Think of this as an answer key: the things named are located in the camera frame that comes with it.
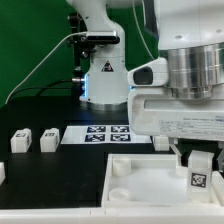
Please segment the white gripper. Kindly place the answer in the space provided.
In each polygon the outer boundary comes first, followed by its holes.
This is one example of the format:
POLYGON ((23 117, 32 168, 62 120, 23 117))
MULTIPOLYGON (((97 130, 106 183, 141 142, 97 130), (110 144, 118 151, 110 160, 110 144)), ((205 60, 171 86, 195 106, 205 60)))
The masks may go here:
POLYGON ((169 145, 182 165, 178 140, 218 142, 217 167, 224 172, 224 87, 215 87, 213 97, 178 100, 163 87, 138 87, 128 96, 131 129, 140 135, 170 137, 169 145))

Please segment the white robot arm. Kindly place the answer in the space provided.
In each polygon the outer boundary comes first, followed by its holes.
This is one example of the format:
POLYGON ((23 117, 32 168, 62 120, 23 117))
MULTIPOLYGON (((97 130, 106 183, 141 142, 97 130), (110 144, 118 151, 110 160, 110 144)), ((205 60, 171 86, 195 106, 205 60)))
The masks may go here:
POLYGON ((95 53, 82 105, 127 106, 137 134, 224 143, 224 0, 67 0, 83 18, 95 53), (142 5, 158 58, 124 66, 124 31, 107 9, 142 5))

